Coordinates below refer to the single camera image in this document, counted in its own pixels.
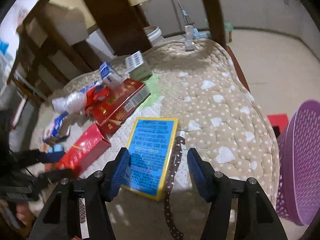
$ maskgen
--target red gift box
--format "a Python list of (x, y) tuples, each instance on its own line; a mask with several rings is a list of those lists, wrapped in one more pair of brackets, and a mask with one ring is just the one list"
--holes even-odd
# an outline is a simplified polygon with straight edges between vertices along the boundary
[(78, 176), (110, 147), (108, 137), (93, 123), (60, 159), (58, 169), (72, 169)]
[(100, 125), (101, 131), (112, 134), (150, 95), (145, 83), (126, 79), (118, 90), (110, 91), (105, 100), (86, 110)]

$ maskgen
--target white plastic bag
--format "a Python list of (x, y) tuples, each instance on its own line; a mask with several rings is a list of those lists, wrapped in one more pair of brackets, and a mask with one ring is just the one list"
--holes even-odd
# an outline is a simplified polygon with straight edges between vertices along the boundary
[(87, 94), (82, 92), (73, 92), (65, 98), (55, 98), (52, 105), (58, 114), (67, 111), (69, 114), (78, 112), (85, 108), (87, 104)]

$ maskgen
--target blue gripper pad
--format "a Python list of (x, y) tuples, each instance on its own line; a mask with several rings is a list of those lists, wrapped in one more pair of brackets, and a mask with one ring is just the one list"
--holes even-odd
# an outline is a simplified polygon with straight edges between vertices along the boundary
[(212, 180), (214, 169), (211, 164), (203, 161), (195, 148), (188, 151), (187, 162), (200, 196), (208, 203), (213, 202), (218, 188)]
[(122, 147), (117, 157), (103, 168), (105, 181), (101, 185), (105, 201), (111, 202), (118, 195), (129, 163), (129, 151)]

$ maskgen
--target white cabinet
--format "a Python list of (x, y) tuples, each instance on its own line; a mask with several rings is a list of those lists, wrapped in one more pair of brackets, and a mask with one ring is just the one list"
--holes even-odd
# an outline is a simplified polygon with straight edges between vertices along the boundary
[[(184, 10), (189, 15), (191, 21), (193, 21), (195, 28), (205, 28), (207, 27), (207, 15), (205, 13), (204, 5), (202, 0), (180, 0)], [(180, 21), (182, 24), (182, 28), (184, 30), (184, 20), (182, 17), (182, 12), (180, 11), (180, 8), (178, 4), (176, 3), (176, 0), (174, 0), (175, 7), (177, 8), (177, 12), (180, 17)]]
[(320, 32), (305, 8), (302, 9), (301, 39), (320, 58)]
[(142, 8), (150, 25), (158, 26), (162, 35), (182, 30), (172, 0), (150, 0)]
[(235, 27), (267, 27), (267, 5), (265, 0), (220, 0), (225, 20)]
[(298, 0), (266, 0), (267, 29), (301, 36), (302, 4)]

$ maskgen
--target quilted mattress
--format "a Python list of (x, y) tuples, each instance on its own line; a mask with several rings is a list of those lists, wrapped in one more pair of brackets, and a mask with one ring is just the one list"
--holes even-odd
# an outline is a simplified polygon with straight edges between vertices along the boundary
[[(180, 137), (173, 162), (176, 170), (168, 175), (168, 196), (156, 202), (121, 189), (107, 204), (117, 239), (200, 238), (210, 205), (190, 179), (186, 154), (191, 147), (230, 178), (255, 177), (272, 204), (276, 203), (279, 155), (268, 119), (239, 81), (227, 52), (208, 39), (196, 40), (195, 44), (195, 51), (186, 52), (183, 41), (169, 41), (143, 53), (154, 74), (147, 83), (152, 96), (110, 138), (112, 147), (81, 175), (85, 178), (115, 158), (125, 146), (136, 117), (178, 118)], [(124, 59), (115, 58), (111, 64), (125, 76)], [(87, 73), (72, 80), (64, 90), (69, 93), (97, 79), (98, 72)], [(42, 106), (40, 113), (44, 108), (48, 111), (51, 107)], [(66, 149), (91, 122), (71, 128), (70, 138), (64, 143)], [(39, 144), (36, 130), (33, 147)], [(234, 231), (236, 203), (232, 208), (229, 237)]]

